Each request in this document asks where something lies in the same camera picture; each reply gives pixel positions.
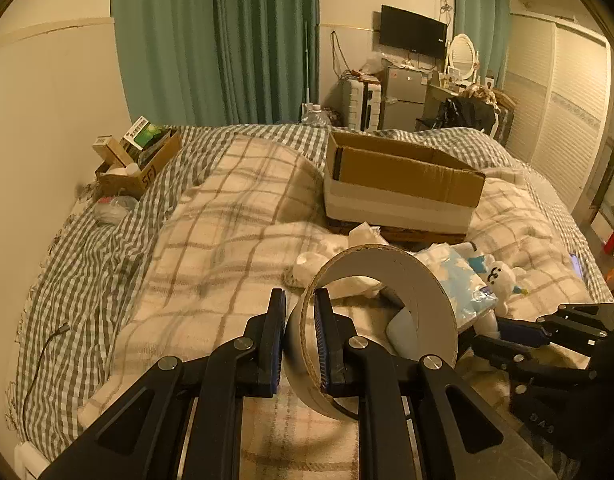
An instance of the sliding closet door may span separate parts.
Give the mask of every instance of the sliding closet door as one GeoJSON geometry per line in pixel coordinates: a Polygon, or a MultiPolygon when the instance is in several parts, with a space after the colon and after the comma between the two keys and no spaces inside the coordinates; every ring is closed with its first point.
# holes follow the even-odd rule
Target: sliding closet door
{"type": "Polygon", "coordinates": [[[556,27],[551,92],[531,165],[574,208],[596,158],[608,105],[604,43],[556,27]]]}
{"type": "Polygon", "coordinates": [[[516,158],[531,162],[544,119],[551,80],[555,24],[512,16],[503,90],[516,102],[514,122],[506,148],[516,158]]]}

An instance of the green curtain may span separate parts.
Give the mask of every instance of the green curtain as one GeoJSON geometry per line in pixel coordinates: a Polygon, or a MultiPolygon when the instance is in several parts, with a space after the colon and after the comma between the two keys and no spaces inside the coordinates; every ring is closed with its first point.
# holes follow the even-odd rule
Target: green curtain
{"type": "Polygon", "coordinates": [[[509,0],[455,0],[454,7],[454,34],[469,36],[480,56],[481,79],[491,70],[498,81],[509,38],[509,0]]]}
{"type": "Polygon", "coordinates": [[[295,121],[307,83],[317,102],[318,0],[111,0],[111,12],[133,120],[295,121]]]}

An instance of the cardboard tube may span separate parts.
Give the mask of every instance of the cardboard tube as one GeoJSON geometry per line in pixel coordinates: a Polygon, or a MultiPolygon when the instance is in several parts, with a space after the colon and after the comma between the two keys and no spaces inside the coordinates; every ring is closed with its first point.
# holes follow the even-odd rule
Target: cardboard tube
{"type": "Polygon", "coordinates": [[[409,309],[416,327],[418,355],[435,354],[453,367],[458,354],[458,329],[452,305],[434,275],[411,254],[384,245],[365,245],[334,256],[316,274],[293,308],[285,328],[285,375],[298,397],[311,409],[339,420],[354,414],[321,392],[316,341],[308,343],[305,326],[317,288],[350,276],[368,276],[391,287],[409,309]]]}

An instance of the open cardboard box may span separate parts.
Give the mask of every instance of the open cardboard box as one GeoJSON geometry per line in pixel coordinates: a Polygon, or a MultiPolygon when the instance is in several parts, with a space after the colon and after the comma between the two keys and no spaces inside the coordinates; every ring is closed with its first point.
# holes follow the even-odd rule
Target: open cardboard box
{"type": "Polygon", "coordinates": [[[480,201],[485,176],[419,144],[331,132],[325,211],[344,232],[361,222],[383,227],[390,241],[458,243],[480,201]]]}
{"type": "Polygon", "coordinates": [[[152,157],[147,165],[137,175],[115,175],[104,174],[110,165],[106,162],[101,164],[96,170],[98,185],[104,196],[116,196],[120,194],[131,195],[139,200],[146,189],[156,179],[162,168],[180,150],[180,132],[175,131],[171,137],[162,145],[156,155],[152,157]]]}

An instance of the plastic bottle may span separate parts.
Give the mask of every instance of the plastic bottle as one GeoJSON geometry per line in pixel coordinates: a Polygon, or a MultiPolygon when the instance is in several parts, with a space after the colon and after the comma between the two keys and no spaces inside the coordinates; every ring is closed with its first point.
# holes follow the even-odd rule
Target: plastic bottle
{"type": "Polygon", "coordinates": [[[301,123],[309,126],[331,126],[327,112],[322,110],[320,105],[313,104],[303,105],[301,123]]]}

